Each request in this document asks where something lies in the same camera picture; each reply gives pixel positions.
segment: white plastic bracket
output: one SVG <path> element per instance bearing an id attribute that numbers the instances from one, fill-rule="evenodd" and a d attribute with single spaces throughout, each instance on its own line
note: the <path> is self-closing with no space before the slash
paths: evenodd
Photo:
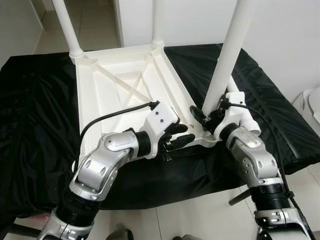
<path id="1" fill-rule="evenodd" d="M 243 91 L 239 92 L 228 92 L 225 97 L 229 100 L 231 104 L 246 105 L 245 93 Z M 235 123 L 241 127 L 245 127 L 255 136 L 261 134 L 261 129 L 258 123 L 252 119 L 251 114 L 248 109 L 238 106 L 230 106 L 225 110 L 225 115 L 222 122 L 217 126 L 213 135 L 214 137 L 221 141 L 220 133 L 229 124 Z"/>
<path id="2" fill-rule="evenodd" d="M 175 111 L 165 103 L 159 103 L 152 112 L 146 117 L 141 131 L 146 131 L 151 142 L 151 151 L 144 156 L 146 159 L 154 158 L 158 153 L 158 143 L 165 134 L 165 130 L 178 122 L 178 116 Z"/>

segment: black tablecloth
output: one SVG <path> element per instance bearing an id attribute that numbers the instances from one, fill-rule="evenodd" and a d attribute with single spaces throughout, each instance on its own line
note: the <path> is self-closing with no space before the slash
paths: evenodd
<path id="1" fill-rule="evenodd" d="M 166 47 L 201 107 L 221 44 Z M 320 161 L 320 139 L 258 64 L 242 50 L 232 74 L 247 105 L 263 114 L 280 143 L 287 174 Z M 75 66 L 68 53 L 11 57 L 0 71 L 0 224 L 48 212 L 61 199 L 79 152 Z M 274 154 L 265 124 L 261 138 Z M 223 144 L 171 153 L 172 161 L 123 166 L 102 209 L 145 209 L 242 185 Z"/>

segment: black cable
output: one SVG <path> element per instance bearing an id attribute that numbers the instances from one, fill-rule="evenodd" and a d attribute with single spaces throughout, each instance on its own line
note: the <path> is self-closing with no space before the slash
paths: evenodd
<path id="1" fill-rule="evenodd" d="M 279 147 L 279 143 L 278 143 L 278 140 L 277 140 L 277 137 L 276 137 L 276 134 L 275 132 L 273 131 L 271 125 L 268 123 L 268 121 L 266 120 L 266 118 L 260 113 L 258 112 L 257 110 L 253 109 L 252 107 L 249 107 L 249 106 L 246 106 L 246 105 L 241 105 L 241 104 L 235 104 L 235 103 L 229 103 L 228 104 L 229 106 L 233 106 L 233 107 L 239 107 L 239 108 L 244 108 L 244 109 L 248 109 L 252 112 L 254 112 L 255 114 L 257 114 L 261 120 L 266 124 L 267 128 L 269 129 L 269 131 L 271 132 L 271 135 L 272 135 L 272 138 L 274 140 L 274 144 L 275 144 L 275 149 L 277 151 L 277 156 L 278 156 L 278 163 L 280 165 L 280 173 L 281 173 L 281 177 L 282 177 L 282 180 L 283 180 L 283 185 L 284 185 L 284 188 L 286 190 L 286 193 L 288 194 L 293 206 L 298 210 L 299 212 L 299 215 L 301 217 L 301 220 L 303 221 L 304 225 L 305 225 L 305 228 L 306 230 L 308 231 L 310 237 L 312 240 L 316 240 L 315 236 L 313 235 L 313 232 L 311 231 L 311 228 L 307 222 L 307 219 L 306 217 L 304 216 L 304 214 L 302 213 L 300 207 L 298 206 L 296 200 L 294 199 L 294 196 L 291 194 L 291 191 L 289 189 L 289 186 L 288 186 L 288 182 L 287 182 L 287 178 L 286 178 L 286 174 L 285 174 L 285 168 L 284 168 L 284 163 L 283 163 L 283 160 L 282 160 L 282 156 L 281 156 L 281 152 L 280 152 L 280 147 Z"/>
<path id="2" fill-rule="evenodd" d="M 81 144 L 82 144 L 82 141 L 85 137 L 85 134 L 86 132 L 88 131 L 88 129 L 96 124 L 97 122 L 100 122 L 102 120 L 105 120 L 105 119 L 109 119 L 109 118 L 112 118 L 112 117 L 115 117 L 117 115 L 121 115 L 121 114 L 126 114 L 126 113 L 129 113 L 129 112 L 132 112 L 132 111 L 136 111 L 136 110 L 139 110 L 139 109 L 143 109 L 145 107 L 151 107 L 151 109 L 155 108 L 157 105 L 159 104 L 158 101 L 156 102 L 147 102 L 145 104 L 142 104 L 142 105 L 139 105 L 139 106 L 134 106 L 134 107 L 131 107 L 131 108 L 127 108 L 127 109 L 124 109 L 124 110 L 120 110 L 120 111 L 116 111 L 116 112 L 113 112 L 113 113 L 110 113 L 110 114 L 107 114 L 107 115 L 103 115 L 101 117 L 98 117 L 96 118 L 95 120 L 92 120 L 91 122 L 89 122 L 85 127 L 84 129 L 82 130 L 81 134 L 80 134 L 80 147 L 79 147 L 79 155 L 80 155 L 80 150 L 81 150 Z M 75 162 L 74 162 L 74 173 L 76 173 L 76 171 L 78 170 L 78 165 L 79 165 L 79 156 L 75 159 Z"/>

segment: black cloth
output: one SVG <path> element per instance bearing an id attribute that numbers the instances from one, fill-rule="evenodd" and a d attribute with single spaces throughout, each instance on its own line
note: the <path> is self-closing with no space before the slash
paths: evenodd
<path id="1" fill-rule="evenodd" d="M 165 53 L 201 107 L 221 44 L 166 47 Z M 242 50 L 233 77 L 247 105 L 263 114 L 280 143 L 285 171 L 320 161 L 320 139 L 258 64 Z M 261 138 L 275 155 L 264 123 Z M 11 57 L 0 71 L 0 225 L 55 207 L 79 152 L 75 66 L 68 53 Z M 171 153 L 172 161 L 141 159 L 123 166 L 102 209 L 146 209 L 243 184 L 222 143 Z"/>

